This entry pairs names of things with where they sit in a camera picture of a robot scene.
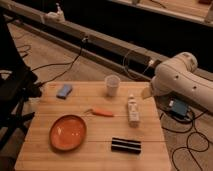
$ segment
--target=bottle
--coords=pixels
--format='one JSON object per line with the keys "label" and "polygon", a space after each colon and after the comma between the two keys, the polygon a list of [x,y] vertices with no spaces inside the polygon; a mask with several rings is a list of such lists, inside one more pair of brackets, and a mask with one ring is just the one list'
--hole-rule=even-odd
{"label": "bottle", "polygon": [[138,127],[140,123],[140,118],[138,112],[138,105],[133,94],[130,94],[128,98],[128,117],[130,126]]}
{"label": "bottle", "polygon": [[56,5],[57,5],[57,10],[58,10],[57,14],[59,16],[58,19],[59,19],[60,22],[64,22],[65,21],[64,12],[62,11],[59,3],[56,3]]}

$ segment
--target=orange bowl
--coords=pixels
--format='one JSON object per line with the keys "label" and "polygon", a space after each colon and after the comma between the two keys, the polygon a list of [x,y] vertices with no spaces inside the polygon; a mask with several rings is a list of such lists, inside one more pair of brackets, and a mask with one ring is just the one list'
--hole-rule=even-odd
{"label": "orange bowl", "polygon": [[86,135],[86,124],[76,115],[65,115],[57,119],[51,127],[50,144],[62,151],[78,147]]}

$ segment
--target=chair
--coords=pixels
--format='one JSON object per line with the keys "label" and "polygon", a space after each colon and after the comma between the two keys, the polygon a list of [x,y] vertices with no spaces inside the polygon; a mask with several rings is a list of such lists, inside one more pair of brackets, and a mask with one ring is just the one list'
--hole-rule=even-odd
{"label": "chair", "polygon": [[25,121],[34,117],[34,112],[22,115],[24,102],[40,97],[37,76],[24,63],[18,53],[0,8],[0,129],[6,127],[0,138],[0,150],[13,132],[20,128],[27,133]]}

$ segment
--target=paper cup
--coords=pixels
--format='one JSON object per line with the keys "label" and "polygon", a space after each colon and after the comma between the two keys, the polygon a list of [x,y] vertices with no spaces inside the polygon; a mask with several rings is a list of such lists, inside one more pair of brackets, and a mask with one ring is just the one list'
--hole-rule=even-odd
{"label": "paper cup", "polygon": [[120,81],[120,78],[116,75],[109,75],[105,78],[105,84],[107,89],[106,93],[108,96],[116,96]]}

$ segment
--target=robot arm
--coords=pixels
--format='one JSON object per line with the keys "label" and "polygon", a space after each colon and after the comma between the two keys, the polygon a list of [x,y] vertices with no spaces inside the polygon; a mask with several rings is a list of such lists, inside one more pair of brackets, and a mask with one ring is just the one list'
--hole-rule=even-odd
{"label": "robot arm", "polygon": [[162,96],[174,91],[213,112],[213,82],[193,74],[196,68],[197,60],[188,52],[162,62],[151,80],[152,95]]}

